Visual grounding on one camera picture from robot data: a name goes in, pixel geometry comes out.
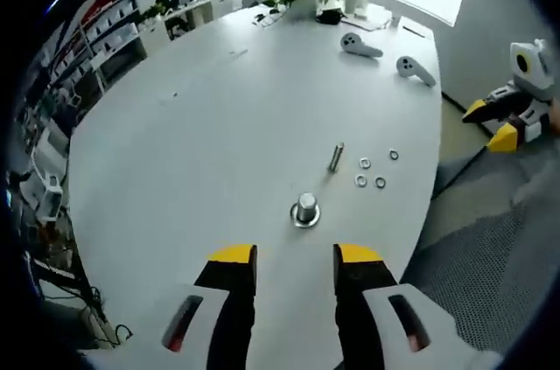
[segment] metal washer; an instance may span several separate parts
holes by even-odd
[[[368,184],[368,178],[366,178],[364,175],[356,175],[353,181],[359,188],[365,188]]]
[[[294,223],[294,226],[299,228],[310,228],[317,224],[319,218],[321,217],[321,210],[319,209],[319,204],[315,206],[315,217],[309,223],[304,223],[303,221],[298,220],[298,203],[294,204],[290,208],[290,217]]]
[[[375,178],[375,187],[383,189],[385,186],[387,186],[387,181],[385,180],[385,178],[382,178],[381,176]]]
[[[371,167],[371,162],[367,157],[363,157],[360,159],[360,168],[361,169],[369,169]]]

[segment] white table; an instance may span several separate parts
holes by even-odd
[[[438,56],[431,32],[311,21],[263,29],[251,24],[261,10],[176,39],[94,106],[73,134],[70,213],[113,325],[134,331],[163,293],[194,282],[212,252],[255,243],[248,368],[334,368],[333,243],[369,246],[403,275],[436,175],[441,88],[401,78],[395,63],[411,55],[439,83]],[[385,56],[342,52],[347,31]],[[346,149],[331,176],[339,142]],[[354,184],[361,157],[372,162],[364,189]],[[289,218],[301,192],[322,210],[312,230]]]

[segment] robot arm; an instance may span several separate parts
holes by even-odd
[[[514,152],[550,128],[554,76],[546,41],[511,44],[509,60],[514,79],[476,101],[463,116],[463,122],[476,123],[507,118],[488,143],[490,151]]]

